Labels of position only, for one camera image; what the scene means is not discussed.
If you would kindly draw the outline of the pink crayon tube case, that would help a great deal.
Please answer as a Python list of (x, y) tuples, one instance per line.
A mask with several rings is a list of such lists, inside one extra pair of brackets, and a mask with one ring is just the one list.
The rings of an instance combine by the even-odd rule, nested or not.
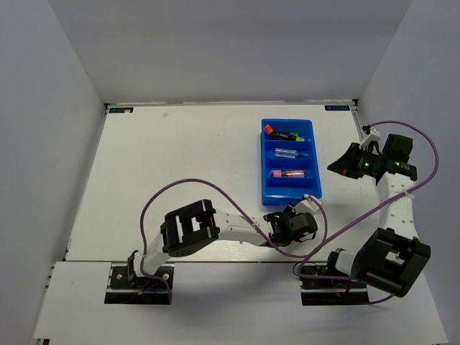
[(305, 170), (272, 170), (271, 178), (305, 178), (307, 172)]

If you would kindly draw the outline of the clear spray bottle blue cap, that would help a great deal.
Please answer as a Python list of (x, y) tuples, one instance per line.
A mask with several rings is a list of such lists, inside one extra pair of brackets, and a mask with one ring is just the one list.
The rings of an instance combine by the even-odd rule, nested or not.
[(274, 156), (288, 159), (309, 158), (309, 154), (299, 152), (295, 149), (283, 149), (279, 147), (275, 148)]

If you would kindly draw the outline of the green cap black highlighter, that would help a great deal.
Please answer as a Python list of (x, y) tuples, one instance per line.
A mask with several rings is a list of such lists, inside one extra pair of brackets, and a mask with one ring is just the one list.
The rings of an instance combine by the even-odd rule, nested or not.
[(294, 135), (291, 133), (287, 132), (277, 132), (278, 136), (280, 137), (280, 140), (286, 140), (286, 141), (296, 141), (296, 138), (299, 137), (298, 135)]

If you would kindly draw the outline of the orange cap black highlighter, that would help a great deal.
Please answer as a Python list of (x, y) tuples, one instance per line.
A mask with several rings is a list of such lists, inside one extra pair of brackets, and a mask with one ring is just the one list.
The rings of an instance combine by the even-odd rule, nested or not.
[(280, 140), (280, 137), (278, 136), (277, 132), (275, 132), (269, 124), (264, 126), (264, 131), (270, 139)]

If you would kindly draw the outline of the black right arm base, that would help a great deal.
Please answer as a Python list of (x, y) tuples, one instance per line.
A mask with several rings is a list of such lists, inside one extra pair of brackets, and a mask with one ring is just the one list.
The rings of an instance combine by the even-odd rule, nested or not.
[(366, 305), (370, 302), (364, 283), (299, 277), (298, 265), (299, 263), (294, 264), (293, 273), (300, 281), (302, 306)]

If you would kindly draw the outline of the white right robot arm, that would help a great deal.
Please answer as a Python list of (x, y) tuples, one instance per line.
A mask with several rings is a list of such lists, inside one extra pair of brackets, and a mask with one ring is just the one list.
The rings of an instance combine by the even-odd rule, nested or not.
[(431, 257), (431, 248), (420, 241), (408, 190), (417, 170), (408, 160), (413, 140), (389, 134), (381, 154), (352, 143), (328, 170), (347, 178), (365, 175), (374, 179), (379, 200), (379, 225), (356, 253), (337, 249), (328, 256), (326, 281), (335, 287), (349, 278), (402, 298), (406, 296)]

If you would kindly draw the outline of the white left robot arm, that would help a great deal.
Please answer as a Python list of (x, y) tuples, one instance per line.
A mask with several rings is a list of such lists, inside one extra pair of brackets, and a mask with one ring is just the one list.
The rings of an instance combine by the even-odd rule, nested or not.
[(297, 204), (288, 204), (282, 212), (250, 220), (216, 210), (207, 199), (171, 211), (146, 248), (128, 258), (128, 281), (143, 287), (169, 259), (195, 254), (214, 241), (287, 247), (293, 242), (314, 239), (318, 230), (313, 217), (319, 209), (316, 201), (305, 198)]

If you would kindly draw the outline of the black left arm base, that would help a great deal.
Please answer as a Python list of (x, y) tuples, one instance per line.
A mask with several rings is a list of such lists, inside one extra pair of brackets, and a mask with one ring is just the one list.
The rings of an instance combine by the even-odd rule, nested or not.
[(109, 271), (106, 305), (169, 305), (165, 284), (148, 277), (129, 280), (126, 264), (113, 264)]

